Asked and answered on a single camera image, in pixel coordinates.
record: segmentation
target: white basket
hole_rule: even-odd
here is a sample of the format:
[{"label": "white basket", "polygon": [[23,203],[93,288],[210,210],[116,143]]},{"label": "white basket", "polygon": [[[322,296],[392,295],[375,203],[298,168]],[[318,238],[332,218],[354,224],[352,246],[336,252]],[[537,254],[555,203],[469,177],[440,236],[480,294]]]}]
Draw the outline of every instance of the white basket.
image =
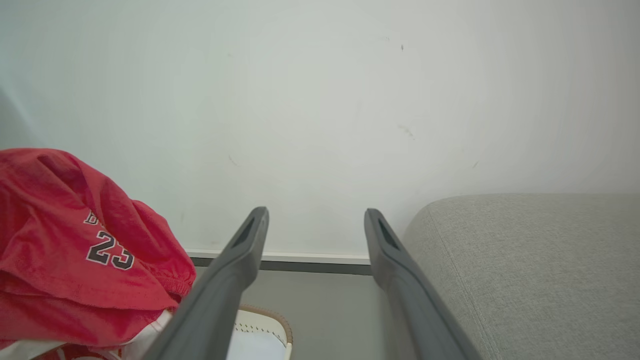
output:
[{"label": "white basket", "polygon": [[270,332],[285,347],[284,360],[291,358],[293,335],[287,320],[280,314],[255,306],[240,305],[234,323],[235,331]]}]

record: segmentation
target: fabric cushion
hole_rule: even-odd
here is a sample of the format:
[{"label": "fabric cushion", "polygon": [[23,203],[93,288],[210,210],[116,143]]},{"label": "fabric cushion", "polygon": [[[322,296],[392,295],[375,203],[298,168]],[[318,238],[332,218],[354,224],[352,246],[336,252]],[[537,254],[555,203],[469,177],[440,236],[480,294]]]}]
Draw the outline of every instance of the fabric cushion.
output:
[{"label": "fabric cushion", "polygon": [[640,358],[640,195],[453,197],[403,244],[485,359]]}]

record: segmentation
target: basket rim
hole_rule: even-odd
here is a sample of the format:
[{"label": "basket rim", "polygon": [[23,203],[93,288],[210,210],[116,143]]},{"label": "basket rim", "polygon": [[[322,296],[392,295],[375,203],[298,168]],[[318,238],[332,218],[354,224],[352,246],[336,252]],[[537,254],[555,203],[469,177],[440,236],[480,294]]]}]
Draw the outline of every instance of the basket rim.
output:
[{"label": "basket rim", "polygon": [[255,313],[258,315],[268,316],[282,325],[285,334],[287,335],[287,342],[293,345],[293,332],[291,331],[291,326],[289,326],[289,322],[284,316],[276,313],[275,311],[264,309],[263,307],[257,307],[253,305],[241,304],[238,310],[248,311],[250,313]]}]

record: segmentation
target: gray floor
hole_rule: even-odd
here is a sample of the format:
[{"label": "gray floor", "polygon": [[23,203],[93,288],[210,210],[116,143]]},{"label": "gray floor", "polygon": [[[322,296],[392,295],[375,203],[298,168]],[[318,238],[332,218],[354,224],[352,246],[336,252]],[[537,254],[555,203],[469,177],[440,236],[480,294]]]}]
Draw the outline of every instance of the gray floor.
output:
[{"label": "gray floor", "polygon": [[265,270],[242,297],[287,319],[296,360],[392,359],[382,301],[371,276]]}]

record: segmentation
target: number 23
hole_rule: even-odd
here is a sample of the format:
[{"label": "number 23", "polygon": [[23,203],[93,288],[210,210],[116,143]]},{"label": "number 23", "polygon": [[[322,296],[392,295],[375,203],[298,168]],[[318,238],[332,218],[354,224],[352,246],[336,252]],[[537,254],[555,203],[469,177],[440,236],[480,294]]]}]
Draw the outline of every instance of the number 23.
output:
[{"label": "number 23", "polygon": [[105,253],[105,251],[115,247],[116,244],[119,245],[116,238],[114,238],[111,234],[107,233],[106,231],[100,231],[98,232],[98,235],[96,235],[96,238],[106,239],[106,241],[92,246],[89,249],[89,253],[86,255],[87,260],[94,261],[103,265],[109,265],[109,258],[111,258],[111,264],[121,270],[128,270],[133,266],[134,257],[124,247],[122,247],[122,253],[120,254],[120,256]]}]

